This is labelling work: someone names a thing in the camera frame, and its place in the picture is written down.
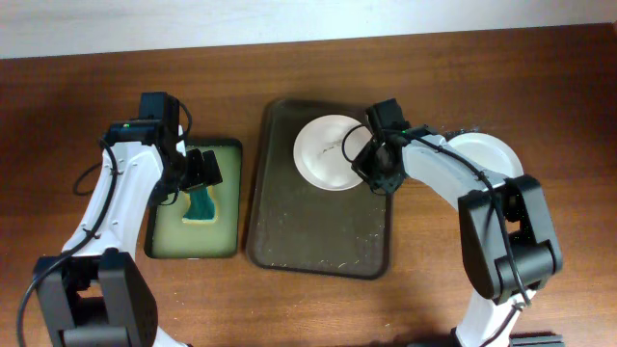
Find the green yellow sponge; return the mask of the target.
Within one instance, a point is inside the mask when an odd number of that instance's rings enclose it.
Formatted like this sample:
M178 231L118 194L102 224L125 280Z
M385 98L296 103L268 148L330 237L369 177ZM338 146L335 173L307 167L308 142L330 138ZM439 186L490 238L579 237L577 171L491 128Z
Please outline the green yellow sponge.
M218 219L217 203L210 187L184 193L187 202L182 222L186 224L212 224Z

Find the pink plate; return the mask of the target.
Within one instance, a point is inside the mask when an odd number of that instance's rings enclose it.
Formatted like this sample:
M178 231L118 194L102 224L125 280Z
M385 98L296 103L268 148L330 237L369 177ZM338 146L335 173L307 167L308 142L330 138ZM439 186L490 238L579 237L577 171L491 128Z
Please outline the pink plate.
M300 175L311 185L326 191L345 191L362 183L351 169L371 139L369 130L358 120L328 115L310 121L299 132L293 159Z

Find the light grey plate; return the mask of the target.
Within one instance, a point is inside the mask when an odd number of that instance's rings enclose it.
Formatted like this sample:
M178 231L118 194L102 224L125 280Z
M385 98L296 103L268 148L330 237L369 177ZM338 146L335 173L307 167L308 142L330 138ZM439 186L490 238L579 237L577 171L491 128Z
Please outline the light grey plate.
M499 138L484 133L457 135L448 143L470 160L508 177L523 175L522 163L515 151Z

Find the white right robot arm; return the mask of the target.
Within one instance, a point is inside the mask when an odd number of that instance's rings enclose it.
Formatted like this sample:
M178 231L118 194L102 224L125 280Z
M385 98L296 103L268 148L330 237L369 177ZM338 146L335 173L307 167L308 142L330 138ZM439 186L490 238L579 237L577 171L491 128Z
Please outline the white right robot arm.
M458 213L463 264L473 287L463 320L428 346L562 346L558 334L514 335L532 297L563 267L540 182L482 167L426 127L375 130L352 170L392 195L407 178L430 187Z

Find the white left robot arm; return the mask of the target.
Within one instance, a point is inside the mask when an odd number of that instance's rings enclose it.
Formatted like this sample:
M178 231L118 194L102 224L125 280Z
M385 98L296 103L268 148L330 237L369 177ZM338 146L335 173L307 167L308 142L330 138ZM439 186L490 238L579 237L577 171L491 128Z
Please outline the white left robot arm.
M41 257L26 293L37 295L55 346L176 346L135 253L151 205L216 185L212 151L186 149L187 130L161 120L114 123L100 139L98 181L60 254Z

